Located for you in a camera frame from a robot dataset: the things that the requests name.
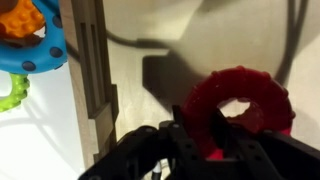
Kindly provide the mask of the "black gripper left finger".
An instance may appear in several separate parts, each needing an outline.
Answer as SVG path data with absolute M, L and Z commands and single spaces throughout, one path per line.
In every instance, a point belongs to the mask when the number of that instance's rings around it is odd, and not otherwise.
M 214 175 L 185 130 L 181 108 L 174 105 L 172 111 L 173 119 L 159 125 L 159 138 L 169 164 L 165 180 L 214 180 Z

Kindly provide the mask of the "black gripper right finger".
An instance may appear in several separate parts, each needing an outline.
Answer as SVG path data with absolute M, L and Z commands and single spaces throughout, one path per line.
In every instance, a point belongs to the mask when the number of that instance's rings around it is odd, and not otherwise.
M 243 180 L 284 180 L 260 143 L 243 126 L 230 124 L 218 109 L 211 123 L 211 134 L 223 150 L 223 157 L 236 161 Z

